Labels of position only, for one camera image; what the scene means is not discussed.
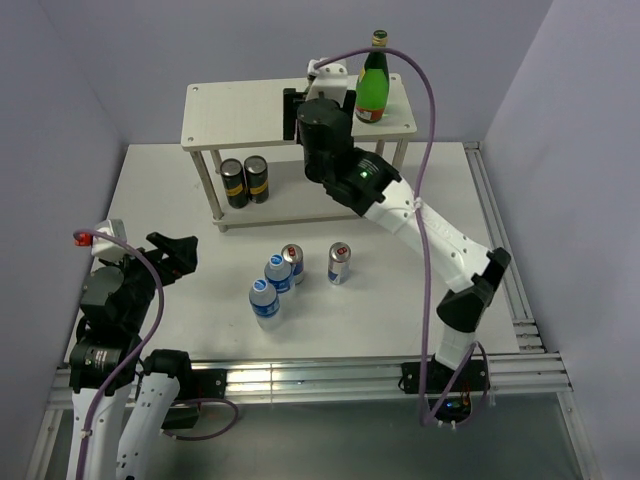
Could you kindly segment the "green glass bottle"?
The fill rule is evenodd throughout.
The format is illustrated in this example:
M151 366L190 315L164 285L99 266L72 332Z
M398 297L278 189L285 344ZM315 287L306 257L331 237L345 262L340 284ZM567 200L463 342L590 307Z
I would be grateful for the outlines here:
M383 117L390 88L387 57L371 51L356 83L355 115L364 123L376 123Z

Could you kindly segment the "water bottle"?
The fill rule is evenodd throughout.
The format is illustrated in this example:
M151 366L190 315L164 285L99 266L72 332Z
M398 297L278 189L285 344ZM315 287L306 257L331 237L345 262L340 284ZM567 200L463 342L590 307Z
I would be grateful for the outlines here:
M259 326L266 331L276 329L281 320L281 308L275 287L265 279L256 279L248 298Z
M293 268L280 254L269 257L264 267L264 275L279 295L288 294L295 287Z

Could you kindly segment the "blue silver can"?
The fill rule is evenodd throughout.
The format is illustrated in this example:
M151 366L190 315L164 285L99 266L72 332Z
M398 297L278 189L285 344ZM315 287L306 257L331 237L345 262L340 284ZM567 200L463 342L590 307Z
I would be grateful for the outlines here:
M291 265L296 285L304 280L304 253L297 244L287 244L281 250L282 257Z
M328 279L335 285L343 284L349 277L351 248L345 242L336 242L329 248Z

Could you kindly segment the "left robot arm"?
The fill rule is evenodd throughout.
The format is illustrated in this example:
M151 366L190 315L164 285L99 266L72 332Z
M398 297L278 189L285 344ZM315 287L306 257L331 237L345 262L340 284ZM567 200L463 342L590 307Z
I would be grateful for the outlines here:
M172 403L195 386L186 352L141 356L148 340L140 330L151 302L164 301L165 287L195 272L198 240L157 232L146 239L152 250L134 250L117 221L74 234L76 244L90 247L102 265L84 280L69 357L70 479L143 478Z

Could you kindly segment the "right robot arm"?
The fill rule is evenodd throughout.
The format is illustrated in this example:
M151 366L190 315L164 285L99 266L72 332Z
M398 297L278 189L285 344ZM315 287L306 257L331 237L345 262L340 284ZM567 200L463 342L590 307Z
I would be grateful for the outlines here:
M436 308L444 324L434 354L433 378L452 390L468 374L464 357L479 322L511 262L502 247L490 250L457 230L419 200L399 171L380 155L355 145L349 106L293 88L283 91L283 137L301 144L306 178L337 203L389 231L428 261L448 291Z

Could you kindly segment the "white two-tier wooden shelf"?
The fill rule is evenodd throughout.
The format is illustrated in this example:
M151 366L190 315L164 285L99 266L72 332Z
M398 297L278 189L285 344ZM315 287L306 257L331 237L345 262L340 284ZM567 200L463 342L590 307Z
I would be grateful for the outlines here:
M365 124L355 82L340 69L188 86L181 147L220 231L411 211L398 170L416 131L404 87L392 89L399 119Z

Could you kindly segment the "black gold can right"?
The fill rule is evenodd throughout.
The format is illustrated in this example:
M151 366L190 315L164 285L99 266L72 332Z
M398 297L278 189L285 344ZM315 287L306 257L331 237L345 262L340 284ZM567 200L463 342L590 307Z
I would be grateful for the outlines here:
M265 203L269 198L268 164L259 155L244 160L245 178L250 199L256 204Z

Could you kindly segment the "black gold can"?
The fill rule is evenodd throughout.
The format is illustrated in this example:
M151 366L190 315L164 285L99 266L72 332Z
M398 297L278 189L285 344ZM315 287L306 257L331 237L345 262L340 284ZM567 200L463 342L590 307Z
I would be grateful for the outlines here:
M250 199L256 204L265 203L269 198L268 164L259 155L244 160L245 178Z
M220 165L220 175L229 205L234 209L245 207L249 199L240 161L235 158L224 160Z

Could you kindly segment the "black gold can left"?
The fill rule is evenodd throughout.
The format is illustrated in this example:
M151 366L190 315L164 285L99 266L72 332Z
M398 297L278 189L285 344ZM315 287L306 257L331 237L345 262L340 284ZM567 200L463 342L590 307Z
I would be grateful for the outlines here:
M220 165L220 175L229 205L234 209L245 207L249 199L240 161L235 158L224 160Z

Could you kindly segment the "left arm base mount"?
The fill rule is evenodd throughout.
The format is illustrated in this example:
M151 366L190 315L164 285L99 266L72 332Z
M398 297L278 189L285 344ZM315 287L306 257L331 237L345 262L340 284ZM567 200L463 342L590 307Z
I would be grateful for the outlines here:
M170 407L161 426L164 430L176 431L193 428L202 409L201 403L186 404L196 398L218 398L225 395L227 385L226 369L196 369L192 372L190 386L181 389Z

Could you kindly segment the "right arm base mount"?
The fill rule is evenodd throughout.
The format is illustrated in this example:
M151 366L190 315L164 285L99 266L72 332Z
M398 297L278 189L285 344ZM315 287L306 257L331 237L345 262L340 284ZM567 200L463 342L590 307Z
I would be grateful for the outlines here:
M397 386L403 393L413 395L419 392L419 370L418 362L401 364L401 377ZM437 399L453 373L453 370L436 364L434 360L429 362L426 395L430 409L435 407ZM454 382L444 403L437 410L436 420L451 425L467 420L473 411L471 395L479 393L486 397L490 386L488 369L484 362L469 360Z

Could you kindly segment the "aluminium frame rail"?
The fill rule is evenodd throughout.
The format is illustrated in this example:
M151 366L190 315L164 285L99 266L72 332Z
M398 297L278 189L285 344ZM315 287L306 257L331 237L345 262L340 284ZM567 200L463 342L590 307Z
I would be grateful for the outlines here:
M509 248L479 151L435 145L424 192L428 202L479 243ZM400 365L420 353L423 273L417 255L364 220L298 223L220 233L191 160L179 145L130 146L109 209L129 239L148 231L200 239L198 270L167 290L160 329L148 350L189 351L198 373L227 372L237 403L402 398ZM352 276L335 286L326 275L328 248L346 241ZM248 284L279 245L304 249L300 317L272 333L247 305ZM572 390L560 354L546 353L512 261L478 335L490 355L494 395L565 394Z

